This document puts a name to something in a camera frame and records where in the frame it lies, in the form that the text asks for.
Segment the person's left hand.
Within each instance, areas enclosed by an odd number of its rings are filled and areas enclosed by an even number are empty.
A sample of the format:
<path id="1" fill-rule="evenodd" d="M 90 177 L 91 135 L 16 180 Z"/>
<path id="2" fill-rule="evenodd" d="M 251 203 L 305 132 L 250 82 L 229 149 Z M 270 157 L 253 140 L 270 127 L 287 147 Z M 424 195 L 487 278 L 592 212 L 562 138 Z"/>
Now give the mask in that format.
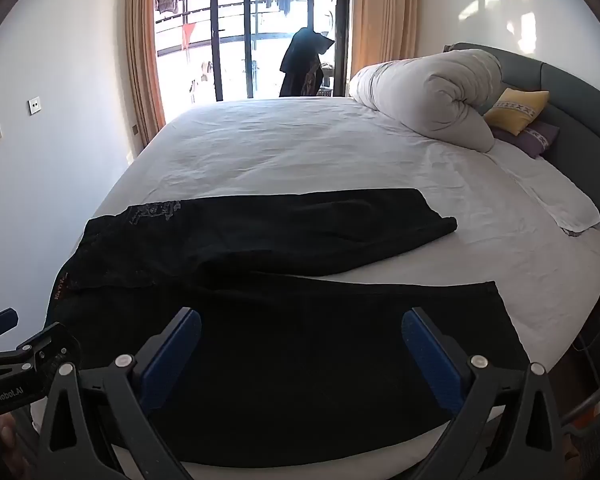
<path id="1" fill-rule="evenodd" d="M 31 465 L 17 440 L 16 421 L 12 414 L 0 415 L 3 462 L 16 479 L 31 479 Z"/>

